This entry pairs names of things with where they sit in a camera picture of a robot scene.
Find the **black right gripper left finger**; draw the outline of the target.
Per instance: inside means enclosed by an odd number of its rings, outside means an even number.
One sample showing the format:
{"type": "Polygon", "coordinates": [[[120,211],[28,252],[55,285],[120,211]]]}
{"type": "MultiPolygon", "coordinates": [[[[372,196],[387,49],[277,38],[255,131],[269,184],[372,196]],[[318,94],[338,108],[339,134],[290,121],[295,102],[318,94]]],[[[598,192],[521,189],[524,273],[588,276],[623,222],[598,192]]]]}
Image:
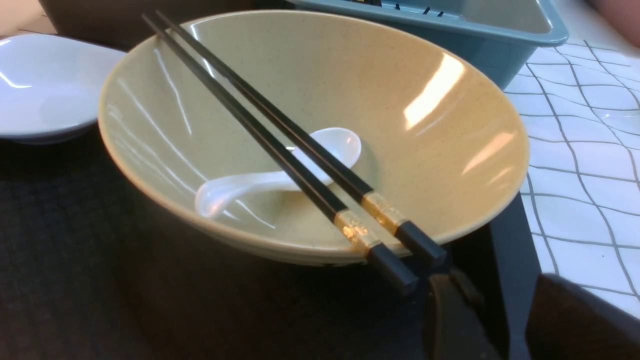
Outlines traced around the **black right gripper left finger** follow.
{"type": "Polygon", "coordinates": [[[500,360],[479,311],[484,297],[459,269],[428,278],[422,343],[428,360],[500,360]]]}

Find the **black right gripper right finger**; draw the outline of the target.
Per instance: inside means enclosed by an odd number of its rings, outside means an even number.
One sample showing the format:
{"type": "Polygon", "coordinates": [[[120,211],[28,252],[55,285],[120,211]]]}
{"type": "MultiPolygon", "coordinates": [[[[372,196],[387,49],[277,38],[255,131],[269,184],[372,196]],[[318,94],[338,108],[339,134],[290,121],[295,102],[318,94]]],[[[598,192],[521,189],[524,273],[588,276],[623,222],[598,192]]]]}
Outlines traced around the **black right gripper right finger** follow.
{"type": "Polygon", "coordinates": [[[525,339],[533,360],[640,358],[637,317],[551,273],[535,282],[525,339]]]}

